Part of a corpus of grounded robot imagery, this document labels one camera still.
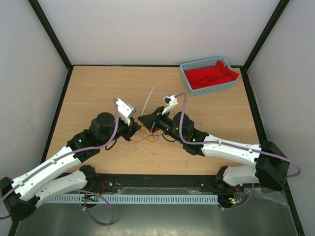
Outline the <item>white zip tie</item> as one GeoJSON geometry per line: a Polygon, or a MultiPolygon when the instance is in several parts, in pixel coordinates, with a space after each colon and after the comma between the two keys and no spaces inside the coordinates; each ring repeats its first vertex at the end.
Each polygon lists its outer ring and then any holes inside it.
{"type": "Polygon", "coordinates": [[[142,109],[142,111],[141,111],[140,116],[142,116],[142,115],[144,114],[145,109],[146,109],[146,107],[147,107],[147,104],[148,104],[148,102],[149,102],[149,99],[150,99],[150,97],[151,97],[151,95],[152,95],[152,93],[153,93],[155,87],[156,87],[156,85],[153,85],[152,89],[150,90],[149,95],[147,96],[147,99],[146,99],[146,101],[145,101],[145,103],[144,103],[144,106],[143,106],[143,109],[142,109]]]}

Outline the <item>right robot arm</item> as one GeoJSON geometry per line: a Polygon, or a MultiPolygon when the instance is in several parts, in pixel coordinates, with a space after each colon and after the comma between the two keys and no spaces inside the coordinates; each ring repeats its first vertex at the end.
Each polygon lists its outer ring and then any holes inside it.
{"type": "Polygon", "coordinates": [[[240,164],[219,169],[215,179],[218,190],[226,191],[232,186],[249,183],[259,183],[275,191],[283,190],[289,162],[273,142],[248,145],[222,140],[196,129],[187,115],[178,112],[170,118],[163,114],[163,109],[158,107],[153,113],[138,119],[150,131],[161,130],[181,143],[191,155],[221,157],[240,164]]]}

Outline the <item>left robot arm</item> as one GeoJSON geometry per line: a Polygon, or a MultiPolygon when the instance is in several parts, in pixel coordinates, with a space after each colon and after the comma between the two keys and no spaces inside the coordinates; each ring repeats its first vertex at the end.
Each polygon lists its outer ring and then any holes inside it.
{"type": "Polygon", "coordinates": [[[50,159],[20,177],[2,178],[1,203],[8,217],[21,221],[46,201],[71,191],[102,192],[104,188],[99,184],[95,168],[83,162],[98,154],[101,148],[110,150],[109,143],[115,144],[120,137],[130,141],[140,128],[134,119],[125,123],[111,113],[101,113],[88,129],[76,134],[50,159]]]}

